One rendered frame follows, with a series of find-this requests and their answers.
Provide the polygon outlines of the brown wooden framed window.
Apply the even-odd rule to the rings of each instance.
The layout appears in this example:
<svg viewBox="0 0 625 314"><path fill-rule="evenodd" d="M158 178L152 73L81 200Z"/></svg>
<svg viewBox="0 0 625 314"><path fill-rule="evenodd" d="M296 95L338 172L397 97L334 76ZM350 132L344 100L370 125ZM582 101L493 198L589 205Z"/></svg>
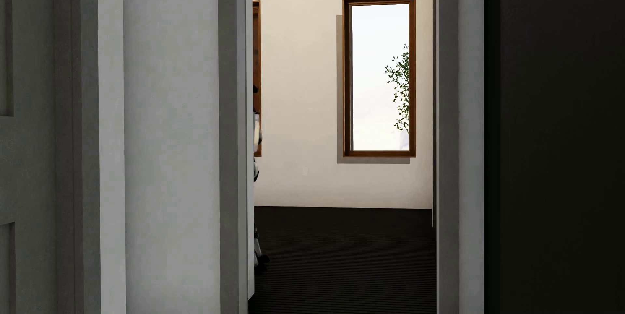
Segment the brown wooden framed window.
<svg viewBox="0 0 625 314"><path fill-rule="evenodd" d="M416 0L342 0L342 156L416 156L415 86ZM395 128L395 93L384 68L402 47L410 47L410 133Z"/></svg>
<svg viewBox="0 0 625 314"><path fill-rule="evenodd" d="M261 112L261 19L260 1L253 1L253 107Z"/></svg>

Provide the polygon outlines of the white door frame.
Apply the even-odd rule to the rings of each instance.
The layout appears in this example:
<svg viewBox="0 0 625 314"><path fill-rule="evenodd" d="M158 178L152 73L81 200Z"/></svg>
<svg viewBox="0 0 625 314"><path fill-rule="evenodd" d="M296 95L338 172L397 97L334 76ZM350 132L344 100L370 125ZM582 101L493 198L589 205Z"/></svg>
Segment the white door frame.
<svg viewBox="0 0 625 314"><path fill-rule="evenodd" d="M252 0L218 0L221 314L247 314L252 228ZM469 221L483 222L484 207L468 210L468 163L483 168L484 153L466 158L463 130L459 0L434 0L435 194L439 314L487 314L483 250L470 250Z"/></svg>

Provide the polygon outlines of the white panelled door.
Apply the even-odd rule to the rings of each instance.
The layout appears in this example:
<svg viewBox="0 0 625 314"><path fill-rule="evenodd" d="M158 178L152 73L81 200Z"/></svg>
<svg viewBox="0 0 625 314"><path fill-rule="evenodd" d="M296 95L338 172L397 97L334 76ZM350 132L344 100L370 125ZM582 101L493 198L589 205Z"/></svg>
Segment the white panelled door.
<svg viewBox="0 0 625 314"><path fill-rule="evenodd" d="M101 314L98 0L0 0L0 314Z"/></svg>

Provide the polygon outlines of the white humanoid robot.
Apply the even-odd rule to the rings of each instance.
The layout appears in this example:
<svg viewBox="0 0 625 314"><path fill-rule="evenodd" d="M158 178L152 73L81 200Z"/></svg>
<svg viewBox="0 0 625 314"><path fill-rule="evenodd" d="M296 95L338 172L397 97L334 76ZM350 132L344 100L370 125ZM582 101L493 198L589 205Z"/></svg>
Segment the white humanoid robot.
<svg viewBox="0 0 625 314"><path fill-rule="evenodd" d="M253 152L253 181L256 182L259 176L259 168L255 160L255 154L259 149L259 145L262 143L262 132L260 126L260 113L253 109L253 117L254 117L254 152ZM257 231L257 226L254 224L254 270L258 274L262 274L267 270L266 263L268 263L270 259L268 256L263 254L261 251L261 247L259 244L259 235Z"/></svg>

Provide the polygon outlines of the green leafy tree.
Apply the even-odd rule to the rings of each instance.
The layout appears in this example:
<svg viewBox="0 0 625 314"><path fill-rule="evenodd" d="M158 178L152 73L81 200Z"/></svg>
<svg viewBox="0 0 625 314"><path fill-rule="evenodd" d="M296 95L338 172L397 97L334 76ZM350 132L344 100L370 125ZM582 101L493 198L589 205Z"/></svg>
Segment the green leafy tree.
<svg viewBox="0 0 625 314"><path fill-rule="evenodd" d="M391 59L391 65L384 68L388 84L393 86L393 102L397 104L399 117L394 126L398 130L410 133L410 47L404 44L402 54Z"/></svg>

